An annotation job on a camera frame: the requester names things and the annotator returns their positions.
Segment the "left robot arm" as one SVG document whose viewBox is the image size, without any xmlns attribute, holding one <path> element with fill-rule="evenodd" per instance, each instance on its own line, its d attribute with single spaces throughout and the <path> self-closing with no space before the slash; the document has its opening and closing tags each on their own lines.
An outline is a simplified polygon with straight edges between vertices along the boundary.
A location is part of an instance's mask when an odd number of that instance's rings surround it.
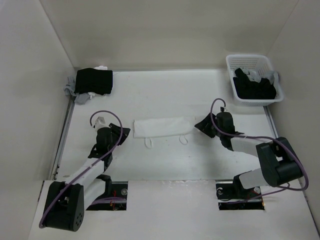
<svg viewBox="0 0 320 240">
<path fill-rule="evenodd" d="M 96 143 L 83 166 L 62 181 L 50 184 L 39 228 L 76 232 L 83 223 L 85 212 L 125 211 L 126 183 L 114 183 L 105 171 L 110 166 L 115 147 L 130 134 L 130 128 L 113 123 L 97 123 Z"/>
</svg>

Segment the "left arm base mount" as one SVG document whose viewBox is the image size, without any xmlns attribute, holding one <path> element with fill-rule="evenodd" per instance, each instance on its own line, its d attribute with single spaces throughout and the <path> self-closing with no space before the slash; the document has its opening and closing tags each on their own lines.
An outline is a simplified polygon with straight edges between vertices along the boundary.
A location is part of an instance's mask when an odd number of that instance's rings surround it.
<svg viewBox="0 0 320 240">
<path fill-rule="evenodd" d="M 106 186 L 105 192 L 97 197 L 87 211 L 126 211 L 128 198 L 127 181 L 116 181 Z"/>
</svg>

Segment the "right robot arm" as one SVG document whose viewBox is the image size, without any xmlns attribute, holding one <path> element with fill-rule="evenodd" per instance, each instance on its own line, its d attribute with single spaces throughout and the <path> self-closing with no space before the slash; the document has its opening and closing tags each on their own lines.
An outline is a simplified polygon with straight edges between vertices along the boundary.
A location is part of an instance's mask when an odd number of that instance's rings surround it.
<svg viewBox="0 0 320 240">
<path fill-rule="evenodd" d="M 302 165 L 284 137 L 253 137 L 235 130 L 229 112 L 209 113 L 194 127 L 210 138 L 218 137 L 223 147 L 257 157 L 260 168 L 236 175 L 232 192 L 238 198 L 260 186 L 282 187 L 303 177 Z"/>
</svg>

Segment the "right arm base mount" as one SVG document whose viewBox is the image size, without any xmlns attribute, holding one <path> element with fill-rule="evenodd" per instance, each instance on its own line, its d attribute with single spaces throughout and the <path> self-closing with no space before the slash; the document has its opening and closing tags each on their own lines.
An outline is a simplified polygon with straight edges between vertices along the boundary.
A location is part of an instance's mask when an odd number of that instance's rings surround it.
<svg viewBox="0 0 320 240">
<path fill-rule="evenodd" d="M 215 182 L 220 211 L 265 210 L 260 187 L 245 189 L 233 180 Z"/>
</svg>

